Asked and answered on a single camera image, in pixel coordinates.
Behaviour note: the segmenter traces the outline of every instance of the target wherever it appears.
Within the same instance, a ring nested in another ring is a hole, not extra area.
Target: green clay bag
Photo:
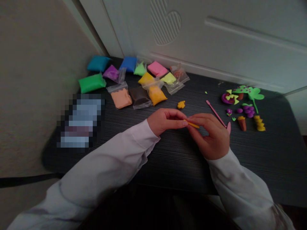
[[[98,73],[79,80],[81,93],[88,93],[106,86],[106,81],[102,78],[102,74]]]
[[[144,64],[144,62],[141,63],[137,63],[137,66],[135,67],[134,70],[134,75],[139,75],[141,77],[143,77],[143,75],[147,72],[146,70],[146,64]]]

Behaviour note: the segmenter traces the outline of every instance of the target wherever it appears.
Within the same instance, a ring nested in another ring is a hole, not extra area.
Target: white shirt
[[[132,180],[159,140],[147,120],[117,134],[81,159],[8,229],[76,229],[103,199]],[[230,149],[207,162],[226,212],[242,229],[294,229],[274,205],[266,183],[241,166]]]

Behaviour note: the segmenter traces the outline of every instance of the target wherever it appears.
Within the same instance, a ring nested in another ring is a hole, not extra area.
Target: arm
[[[183,128],[177,110],[156,111],[81,159],[48,190],[45,200],[19,214],[8,229],[75,229],[110,193],[129,183],[166,129]]]
[[[202,137],[188,127],[200,151],[206,158],[212,181],[230,217],[242,229],[275,229],[281,222],[294,229],[290,218],[274,205],[266,183],[240,165],[229,148],[229,134],[211,114],[196,114],[188,119],[209,132]]]

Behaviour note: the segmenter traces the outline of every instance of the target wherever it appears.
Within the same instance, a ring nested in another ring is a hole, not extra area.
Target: white door
[[[180,61],[187,72],[281,93],[307,86],[303,0],[101,3],[125,56],[146,55],[166,67]]]

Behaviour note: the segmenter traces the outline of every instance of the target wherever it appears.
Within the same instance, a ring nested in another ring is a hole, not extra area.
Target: hand
[[[188,126],[186,115],[176,109],[158,109],[149,118],[148,125],[156,136],[160,136],[165,130],[179,129]]]
[[[200,152],[208,160],[216,160],[225,156],[229,151],[229,133],[227,129],[209,113],[195,114],[187,121],[203,126],[209,136],[202,136],[200,132],[188,126],[188,130],[199,147]]]

